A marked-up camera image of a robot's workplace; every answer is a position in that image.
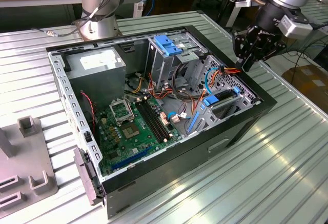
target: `ram slot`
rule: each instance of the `ram slot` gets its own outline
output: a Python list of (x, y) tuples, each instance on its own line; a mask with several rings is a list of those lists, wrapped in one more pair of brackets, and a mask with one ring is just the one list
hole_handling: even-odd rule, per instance
[(137, 109), (159, 143), (162, 143), (165, 138), (169, 138), (168, 132), (157, 119), (156, 115), (154, 114), (152, 108), (148, 105), (148, 103), (139, 103), (137, 105)]

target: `motherboard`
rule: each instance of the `motherboard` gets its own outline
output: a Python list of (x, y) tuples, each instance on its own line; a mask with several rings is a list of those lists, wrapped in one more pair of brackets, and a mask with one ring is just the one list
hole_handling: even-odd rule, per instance
[(99, 165), (106, 174), (181, 139), (152, 97), (132, 103), (120, 100), (96, 114), (96, 118), (100, 121), (99, 147), (103, 156)]

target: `gray bracket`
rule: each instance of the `gray bracket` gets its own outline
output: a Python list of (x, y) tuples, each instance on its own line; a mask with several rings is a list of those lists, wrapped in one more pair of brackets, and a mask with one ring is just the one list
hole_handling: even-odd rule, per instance
[(0, 192), (6, 192), (22, 183), (18, 175), (0, 181)]
[(16, 192), (7, 197), (0, 199), (0, 210), (10, 210), (12, 207), (19, 205), (26, 199), (25, 195), (21, 192)]
[(40, 120), (23, 117), (0, 129), (0, 218), (58, 190)]
[(32, 176), (29, 176), (30, 189), (35, 192), (36, 195), (41, 195), (53, 187), (52, 179), (48, 178), (47, 172), (42, 171), (43, 179), (40, 181), (35, 180)]
[(15, 155), (15, 147), (10, 144), (4, 131), (1, 128), (0, 128), (0, 149), (5, 154), (7, 159)]
[(31, 116), (20, 118), (17, 120), (17, 123), (18, 128), (24, 138), (37, 133), (33, 118)]

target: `expansion slot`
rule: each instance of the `expansion slot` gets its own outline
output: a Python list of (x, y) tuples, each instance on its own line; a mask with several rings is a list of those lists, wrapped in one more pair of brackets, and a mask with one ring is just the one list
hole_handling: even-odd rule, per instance
[(129, 163), (133, 162), (133, 161), (136, 161), (137, 159), (140, 159), (142, 158), (143, 156), (146, 156), (147, 152), (151, 149), (151, 147), (145, 149), (144, 151), (141, 151), (139, 152), (138, 154), (135, 154), (123, 161), (120, 161), (114, 165), (111, 166), (112, 170), (114, 169), (118, 169), (118, 168), (121, 168), (121, 167), (124, 167), (125, 165), (128, 165)]

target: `blue tab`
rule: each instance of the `blue tab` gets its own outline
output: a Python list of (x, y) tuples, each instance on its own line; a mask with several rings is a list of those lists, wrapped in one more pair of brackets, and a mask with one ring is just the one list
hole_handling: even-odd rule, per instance
[(173, 41), (170, 40), (166, 35), (155, 36), (154, 40), (167, 56), (182, 53), (182, 50), (176, 47), (176, 45), (173, 44)]
[(233, 90), (236, 94), (238, 94), (238, 93), (240, 92), (239, 87), (234, 87), (232, 90)]
[(188, 132), (190, 132), (190, 130), (193, 128), (193, 126), (195, 125), (195, 122), (197, 120), (197, 118), (199, 117), (199, 113), (197, 111), (197, 113), (195, 114), (193, 120), (191, 121), (189, 127), (188, 127)]
[(206, 106), (210, 106), (210, 105), (215, 104), (217, 102), (219, 102), (219, 99), (214, 95), (208, 96), (208, 97), (204, 98), (204, 100), (203, 100), (203, 103)]

